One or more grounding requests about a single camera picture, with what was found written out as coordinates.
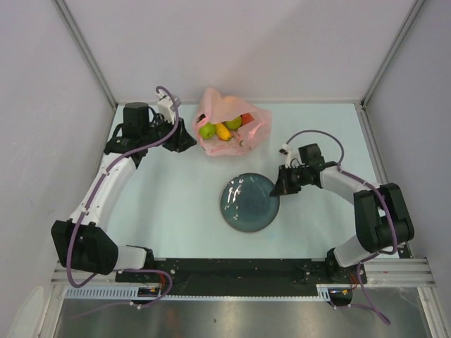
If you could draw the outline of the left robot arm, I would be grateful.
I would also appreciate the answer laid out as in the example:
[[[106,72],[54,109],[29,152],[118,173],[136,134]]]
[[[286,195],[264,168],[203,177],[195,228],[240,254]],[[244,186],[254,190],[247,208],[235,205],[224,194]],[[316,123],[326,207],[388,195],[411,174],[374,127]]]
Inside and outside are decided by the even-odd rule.
[[[128,180],[151,148],[177,153],[196,145],[178,115],[178,99],[161,98],[156,108],[132,102],[123,107],[104,148],[99,171],[84,199],[67,220],[57,220],[51,235],[60,264],[67,273],[81,270],[97,275],[129,270],[140,281],[153,278],[156,265],[145,247],[117,244],[107,234],[111,213]]]

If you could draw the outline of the pink plastic bag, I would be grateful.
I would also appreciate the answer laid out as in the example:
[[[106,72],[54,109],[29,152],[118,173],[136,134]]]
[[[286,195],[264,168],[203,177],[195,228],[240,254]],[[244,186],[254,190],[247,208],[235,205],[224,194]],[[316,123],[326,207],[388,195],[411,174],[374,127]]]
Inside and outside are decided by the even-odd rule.
[[[206,123],[224,123],[239,115],[251,113],[254,121],[231,131],[233,138],[226,142],[215,134],[211,139],[202,139],[199,129]],[[271,133],[272,114],[258,108],[245,100],[230,95],[223,95],[214,88],[207,88],[197,107],[192,121],[192,128],[199,145],[209,156],[244,156],[252,149],[266,141]]]

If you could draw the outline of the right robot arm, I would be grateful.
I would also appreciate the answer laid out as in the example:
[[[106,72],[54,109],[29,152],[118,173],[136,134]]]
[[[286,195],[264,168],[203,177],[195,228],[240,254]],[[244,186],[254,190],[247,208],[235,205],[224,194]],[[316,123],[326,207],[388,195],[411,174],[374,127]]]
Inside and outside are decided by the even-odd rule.
[[[286,157],[270,196],[296,194],[311,185],[330,191],[354,207],[355,235],[326,254],[325,274],[342,282],[352,269],[380,254],[397,253],[400,244],[414,237],[414,227],[402,191],[397,184],[372,184],[325,161],[318,144],[299,148],[298,165],[287,144],[279,152]]]

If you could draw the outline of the dark teal ceramic plate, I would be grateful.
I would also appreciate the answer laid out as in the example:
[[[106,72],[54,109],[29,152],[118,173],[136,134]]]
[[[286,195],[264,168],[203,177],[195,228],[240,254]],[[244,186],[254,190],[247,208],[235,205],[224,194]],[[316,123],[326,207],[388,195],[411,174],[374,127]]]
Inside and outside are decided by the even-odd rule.
[[[225,222],[239,232],[254,233],[276,218],[280,199],[271,196],[274,183],[259,173],[243,173],[225,186],[219,201]]]

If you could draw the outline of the yellow fake lemon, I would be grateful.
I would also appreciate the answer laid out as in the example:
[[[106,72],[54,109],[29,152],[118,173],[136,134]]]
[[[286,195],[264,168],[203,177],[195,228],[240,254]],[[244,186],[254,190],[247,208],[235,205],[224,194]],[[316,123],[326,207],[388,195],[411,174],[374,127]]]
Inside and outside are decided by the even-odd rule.
[[[228,142],[233,138],[231,131],[225,126],[224,123],[217,123],[215,124],[215,127],[216,134],[219,139]]]

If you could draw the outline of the green fake apple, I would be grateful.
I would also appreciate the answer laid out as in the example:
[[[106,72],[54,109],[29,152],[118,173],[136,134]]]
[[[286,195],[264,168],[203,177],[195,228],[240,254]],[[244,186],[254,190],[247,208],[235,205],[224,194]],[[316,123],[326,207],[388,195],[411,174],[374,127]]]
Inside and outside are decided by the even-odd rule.
[[[242,116],[239,115],[232,120],[225,121],[224,124],[229,130],[236,131],[242,126]]]

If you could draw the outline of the green fake pear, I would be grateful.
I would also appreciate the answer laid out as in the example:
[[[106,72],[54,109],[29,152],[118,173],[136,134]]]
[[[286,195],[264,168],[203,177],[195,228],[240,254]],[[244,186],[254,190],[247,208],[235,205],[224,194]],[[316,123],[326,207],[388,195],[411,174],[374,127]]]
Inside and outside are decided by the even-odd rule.
[[[216,126],[212,123],[206,123],[199,129],[199,135],[202,139],[211,139],[216,134]]]

